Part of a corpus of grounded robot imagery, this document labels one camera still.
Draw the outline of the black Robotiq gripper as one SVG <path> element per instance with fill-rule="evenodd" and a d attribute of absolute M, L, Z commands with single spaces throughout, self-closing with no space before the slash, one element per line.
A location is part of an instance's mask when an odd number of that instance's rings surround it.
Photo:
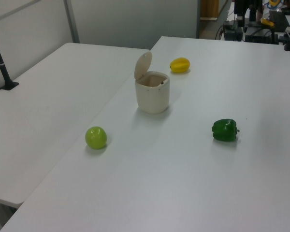
<path fill-rule="evenodd" d="M 234 0 L 234 14 L 237 15 L 237 26 L 245 26 L 246 1 Z"/>

